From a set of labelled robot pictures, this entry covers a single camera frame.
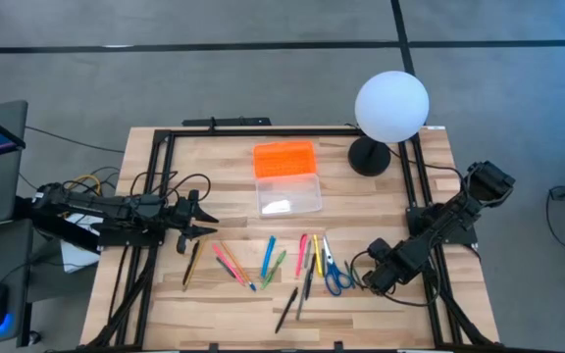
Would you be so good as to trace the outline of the orange pencil blue tip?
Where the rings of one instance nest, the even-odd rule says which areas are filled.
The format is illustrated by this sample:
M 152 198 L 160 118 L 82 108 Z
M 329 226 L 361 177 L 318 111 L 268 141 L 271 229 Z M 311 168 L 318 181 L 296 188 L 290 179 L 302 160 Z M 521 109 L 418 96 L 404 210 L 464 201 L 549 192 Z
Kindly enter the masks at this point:
M 239 264 L 238 260 L 235 258 L 235 256 L 233 255 L 233 253 L 231 252 L 230 248 L 226 245 L 226 243 L 224 241 L 220 241 L 221 245 L 223 246 L 223 248 L 226 250 L 226 252 L 228 253 L 228 255 L 230 256 L 233 264 L 235 265 L 236 269 L 238 270 L 238 272 L 241 274 L 241 276 L 243 277 L 243 279 L 247 282 L 247 284 L 249 285 L 250 289 L 254 292 L 257 291 L 256 285 L 253 283 L 253 281 L 250 279 L 250 277 L 248 276 L 247 272 L 243 269 L 243 267 Z

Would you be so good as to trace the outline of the black power strip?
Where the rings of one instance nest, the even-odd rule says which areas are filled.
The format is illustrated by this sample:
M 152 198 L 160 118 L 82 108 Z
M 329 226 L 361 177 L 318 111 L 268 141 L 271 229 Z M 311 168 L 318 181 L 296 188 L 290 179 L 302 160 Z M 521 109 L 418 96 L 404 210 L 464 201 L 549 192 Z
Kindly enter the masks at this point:
M 183 126 L 270 126 L 271 120 L 267 117 L 237 117 L 218 119 L 210 117 L 208 119 L 183 120 Z

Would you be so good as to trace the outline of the yellow highlighter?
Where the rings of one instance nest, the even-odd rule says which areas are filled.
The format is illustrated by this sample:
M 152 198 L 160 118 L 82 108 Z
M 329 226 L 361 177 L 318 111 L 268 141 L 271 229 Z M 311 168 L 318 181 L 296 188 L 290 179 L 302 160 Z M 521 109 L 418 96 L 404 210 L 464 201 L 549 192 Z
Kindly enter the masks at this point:
M 321 249 L 318 241 L 318 235 L 313 234 L 313 247 L 314 247 L 314 255 L 315 255 L 315 270 L 317 271 L 318 277 L 324 277 L 323 269 L 322 269 L 322 256 L 321 256 Z

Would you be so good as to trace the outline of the black clip pen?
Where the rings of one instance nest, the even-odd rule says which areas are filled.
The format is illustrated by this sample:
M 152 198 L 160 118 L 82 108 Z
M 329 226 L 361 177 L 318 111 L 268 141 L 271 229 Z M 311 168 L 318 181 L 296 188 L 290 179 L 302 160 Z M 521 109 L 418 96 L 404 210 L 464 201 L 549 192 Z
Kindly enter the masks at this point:
M 296 287 L 294 287 L 293 291 L 291 292 L 291 294 L 290 294 L 290 296 L 289 296 L 289 298 L 288 298 L 288 300 L 287 300 L 287 302 L 286 302 L 286 304 L 285 304 L 285 307 L 284 307 L 284 309 L 282 310 L 281 317 L 280 317 L 280 319 L 279 319 L 279 321 L 278 321 L 278 323 L 277 323 L 277 325 L 276 325 L 275 334 L 278 334 L 279 331 L 281 330 L 281 328 L 282 328 L 282 326 L 283 326 L 283 323 L 284 323 L 284 321 L 285 321 L 285 318 L 286 318 L 286 316 L 287 316 L 287 314 L 288 314 L 288 312 L 289 312 L 289 310 L 290 310 L 290 308 L 291 308 L 291 305 L 293 304 L 293 302 L 295 301 L 295 299 L 296 299 L 296 297 L 297 297 L 297 295 L 298 295 L 298 291 L 299 291 L 299 289 L 298 289 L 298 287 L 296 286 Z

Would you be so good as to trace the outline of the black pen with scale print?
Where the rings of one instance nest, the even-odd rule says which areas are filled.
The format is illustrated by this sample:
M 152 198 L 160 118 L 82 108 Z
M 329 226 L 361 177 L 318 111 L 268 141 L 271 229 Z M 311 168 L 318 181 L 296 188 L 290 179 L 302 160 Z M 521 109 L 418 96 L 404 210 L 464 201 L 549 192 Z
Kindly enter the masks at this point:
M 303 297 L 304 300 L 308 300 L 309 295 L 310 295 L 310 288 L 311 288 L 311 284 L 312 284 L 312 280 L 313 280 L 313 274 L 314 274 L 314 269 L 316 266 L 316 261 L 317 261 L 317 256 L 316 254 L 313 254 L 312 259 L 311 259 L 311 265 L 309 268 L 309 271 L 307 272 L 306 275 L 306 279 L 305 279 L 305 285 L 304 285 L 304 291 L 303 291 Z

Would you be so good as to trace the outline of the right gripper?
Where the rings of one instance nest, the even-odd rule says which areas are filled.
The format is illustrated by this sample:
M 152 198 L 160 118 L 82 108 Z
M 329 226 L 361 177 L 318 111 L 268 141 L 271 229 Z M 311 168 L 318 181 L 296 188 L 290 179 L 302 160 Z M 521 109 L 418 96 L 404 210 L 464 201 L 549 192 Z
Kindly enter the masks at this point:
M 405 244 L 405 241 L 399 241 L 390 247 L 382 238 L 378 238 L 368 246 L 368 255 L 376 265 L 362 276 L 362 280 L 374 294 L 387 294 L 397 283 L 407 284 L 411 280 L 412 270 L 404 254 Z

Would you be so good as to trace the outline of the pink pencil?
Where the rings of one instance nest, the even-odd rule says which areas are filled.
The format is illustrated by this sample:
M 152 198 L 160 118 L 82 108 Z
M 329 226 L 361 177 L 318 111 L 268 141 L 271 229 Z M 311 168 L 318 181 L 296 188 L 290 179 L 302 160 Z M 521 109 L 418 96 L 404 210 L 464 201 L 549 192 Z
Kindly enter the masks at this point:
M 229 262 L 229 260 L 227 259 L 227 257 L 223 253 L 223 251 L 216 244 L 213 244 L 212 246 L 213 246 L 213 250 L 215 251 L 217 256 L 220 258 L 220 260 L 230 269 L 231 273 L 235 276 L 235 279 L 242 286 L 245 286 L 245 281 L 243 280 L 241 275 L 236 271 L 236 269 L 231 265 L 231 263 Z

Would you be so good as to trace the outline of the white paper sheet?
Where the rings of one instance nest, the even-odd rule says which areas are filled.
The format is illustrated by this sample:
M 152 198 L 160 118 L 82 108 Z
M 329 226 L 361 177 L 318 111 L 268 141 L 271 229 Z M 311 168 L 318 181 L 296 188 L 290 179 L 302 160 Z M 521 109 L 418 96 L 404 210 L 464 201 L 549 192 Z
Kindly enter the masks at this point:
M 91 225 L 103 222 L 101 218 L 86 216 L 83 214 L 71 214 L 67 217 L 67 221 L 85 230 L 89 230 L 96 236 L 99 235 L 99 232 L 93 229 Z M 61 240 L 60 244 L 63 268 L 64 271 L 68 274 L 96 264 L 100 259 L 100 256 L 98 254 L 83 250 L 82 248 L 76 247 L 64 240 Z

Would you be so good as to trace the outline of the yellow pencil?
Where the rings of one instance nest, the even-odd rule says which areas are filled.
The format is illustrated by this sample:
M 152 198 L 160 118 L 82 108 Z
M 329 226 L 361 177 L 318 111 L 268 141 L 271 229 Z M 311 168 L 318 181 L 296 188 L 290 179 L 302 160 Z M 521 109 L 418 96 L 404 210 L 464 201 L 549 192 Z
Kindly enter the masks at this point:
M 183 290 L 183 291 L 187 291 L 187 289 L 188 289 L 188 286 L 189 286 L 189 284 L 190 284 L 190 281 L 191 281 L 191 279 L 192 279 L 192 276 L 193 276 L 193 273 L 194 273 L 194 271 L 195 271 L 195 269 L 196 269 L 196 266 L 197 266 L 197 264 L 198 264 L 198 261 L 199 261 L 199 259 L 200 259 L 200 257 L 201 257 L 201 254 L 202 254 L 202 251 L 203 251 L 203 249 L 204 249 L 205 244 L 206 244 L 206 239 L 200 240 L 199 251 L 198 251 L 198 253 L 197 253 L 197 255 L 196 255 L 195 262 L 194 262 L 194 264 L 193 264 L 193 268 L 192 268 L 192 271 L 191 271 L 191 273 L 190 273 L 189 279 L 187 280 L 186 285 L 182 287 L 182 290 Z

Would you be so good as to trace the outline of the blue pen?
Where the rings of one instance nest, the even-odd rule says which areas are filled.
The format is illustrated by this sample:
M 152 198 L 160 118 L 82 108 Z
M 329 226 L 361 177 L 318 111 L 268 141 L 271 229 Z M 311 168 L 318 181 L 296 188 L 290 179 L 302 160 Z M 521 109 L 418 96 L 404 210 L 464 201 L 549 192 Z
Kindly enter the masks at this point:
M 268 273 L 268 268 L 269 268 L 269 263 L 270 263 L 270 259 L 271 259 L 271 255 L 274 249 L 276 243 L 276 238 L 271 235 L 268 241 L 268 246 L 266 248 L 266 252 L 264 255 L 264 259 L 263 259 L 263 263 L 262 263 L 262 269 L 261 269 L 261 278 L 265 278 L 267 273 Z

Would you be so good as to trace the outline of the blue handled scissors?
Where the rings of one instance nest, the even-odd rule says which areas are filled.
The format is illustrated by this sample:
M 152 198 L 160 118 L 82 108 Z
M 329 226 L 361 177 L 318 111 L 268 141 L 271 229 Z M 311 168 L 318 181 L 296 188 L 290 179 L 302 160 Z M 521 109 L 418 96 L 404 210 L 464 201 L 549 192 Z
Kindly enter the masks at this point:
M 326 236 L 323 237 L 324 250 L 326 255 L 326 269 L 324 278 L 327 290 L 333 296 L 339 296 L 343 289 L 349 288 L 353 284 L 353 279 L 346 272 L 342 272 L 334 261 L 333 252 Z

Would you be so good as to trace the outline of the pink highlighter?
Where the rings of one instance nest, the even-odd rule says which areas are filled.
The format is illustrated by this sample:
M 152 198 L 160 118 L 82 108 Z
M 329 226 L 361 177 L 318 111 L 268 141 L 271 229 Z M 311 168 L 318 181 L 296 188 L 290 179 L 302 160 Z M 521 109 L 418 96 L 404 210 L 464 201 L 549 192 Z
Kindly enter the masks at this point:
M 301 274 L 301 270 L 302 270 L 302 264 L 303 264 L 303 259 L 304 259 L 304 255 L 305 255 L 305 251 L 306 251 L 306 243 L 307 243 L 307 238 L 308 235 L 307 233 L 303 233 L 300 237 L 299 240 L 299 247 L 298 247 L 298 258 L 296 261 L 296 266 L 295 266 L 295 278 L 298 279 L 300 277 Z

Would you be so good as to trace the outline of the grey ballpoint pen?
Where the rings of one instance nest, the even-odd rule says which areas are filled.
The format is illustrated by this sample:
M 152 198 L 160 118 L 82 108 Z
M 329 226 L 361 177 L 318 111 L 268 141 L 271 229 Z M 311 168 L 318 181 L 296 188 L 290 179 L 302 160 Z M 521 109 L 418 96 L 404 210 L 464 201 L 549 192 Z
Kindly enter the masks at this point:
M 300 321 L 300 316 L 301 316 L 303 304 L 304 304 L 305 297 L 306 297 L 306 291 L 309 289 L 309 279 L 310 279 L 311 275 L 312 275 L 311 272 L 307 272 L 306 276 L 305 276 L 305 280 L 303 282 L 303 287 L 302 287 L 302 290 L 300 292 L 300 301 L 299 301 L 298 308 L 297 308 L 296 315 L 295 315 L 295 319 L 297 321 Z

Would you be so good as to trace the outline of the clear box with orange lid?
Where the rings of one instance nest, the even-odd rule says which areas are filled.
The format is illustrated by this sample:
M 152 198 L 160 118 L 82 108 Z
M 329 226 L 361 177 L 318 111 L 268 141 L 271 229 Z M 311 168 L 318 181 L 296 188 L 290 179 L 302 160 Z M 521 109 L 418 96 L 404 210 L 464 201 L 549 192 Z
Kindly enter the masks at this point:
M 253 148 L 257 212 L 282 217 L 317 212 L 322 195 L 314 144 L 279 141 Z

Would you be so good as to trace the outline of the green pen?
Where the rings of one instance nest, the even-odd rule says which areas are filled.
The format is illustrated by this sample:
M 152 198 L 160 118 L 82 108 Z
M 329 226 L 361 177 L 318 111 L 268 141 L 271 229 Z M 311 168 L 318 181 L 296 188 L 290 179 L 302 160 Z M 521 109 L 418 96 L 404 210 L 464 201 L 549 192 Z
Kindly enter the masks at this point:
M 272 281 L 272 279 L 274 278 L 276 271 L 278 270 L 280 264 L 283 262 L 284 258 L 286 256 L 286 250 L 284 250 L 279 257 L 277 258 L 274 266 L 271 268 L 271 270 L 268 272 L 267 276 L 265 277 L 265 279 L 263 280 L 262 284 L 261 284 L 261 289 L 265 289 L 269 283 Z

